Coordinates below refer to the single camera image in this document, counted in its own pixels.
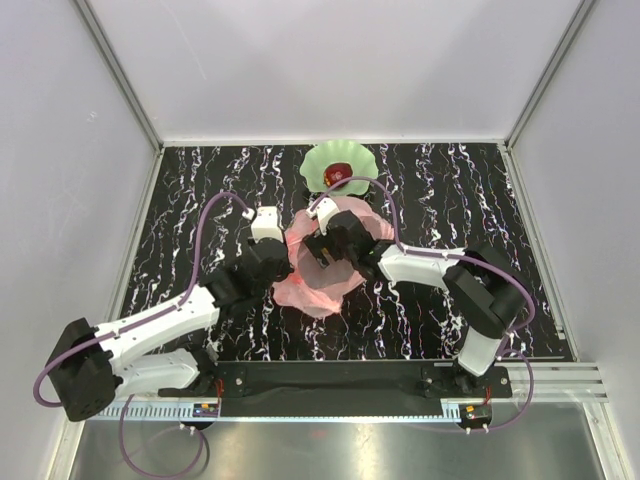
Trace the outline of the pink plastic bag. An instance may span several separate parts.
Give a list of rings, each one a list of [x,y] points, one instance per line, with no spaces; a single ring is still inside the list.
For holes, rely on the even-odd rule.
[[[356,197],[333,197],[340,212],[351,211],[373,237],[373,248],[394,238],[389,222],[375,213],[371,206]],[[375,269],[365,259],[356,270],[347,261],[321,268],[304,245],[304,238],[319,230],[304,210],[298,211],[285,231],[289,260],[294,271],[273,287],[273,299],[283,307],[295,308],[313,318],[324,318],[341,311],[344,297],[375,275]]]

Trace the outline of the red apple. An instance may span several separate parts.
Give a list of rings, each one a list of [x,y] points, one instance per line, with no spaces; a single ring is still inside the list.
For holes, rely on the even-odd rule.
[[[324,184],[331,187],[341,180],[350,178],[353,175],[353,169],[349,163],[339,162],[327,166],[323,173]]]

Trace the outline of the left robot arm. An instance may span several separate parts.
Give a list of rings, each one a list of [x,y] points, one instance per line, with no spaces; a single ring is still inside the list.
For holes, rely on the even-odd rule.
[[[188,344],[169,354],[157,348],[244,318],[292,270],[284,241],[249,240],[238,257],[182,295],[115,322],[92,326],[80,318],[67,324],[47,376],[68,420],[87,420],[128,395],[208,394],[216,372],[206,351]]]

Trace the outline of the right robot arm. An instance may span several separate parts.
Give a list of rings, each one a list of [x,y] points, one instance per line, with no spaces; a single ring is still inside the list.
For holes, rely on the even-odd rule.
[[[523,309],[534,309],[523,281],[493,247],[410,247],[375,239],[351,211],[315,210],[308,216],[318,228],[305,244],[321,267],[344,260],[367,280],[414,283],[448,293],[468,325],[456,358],[455,387],[470,397],[488,387],[488,370],[516,317]]]

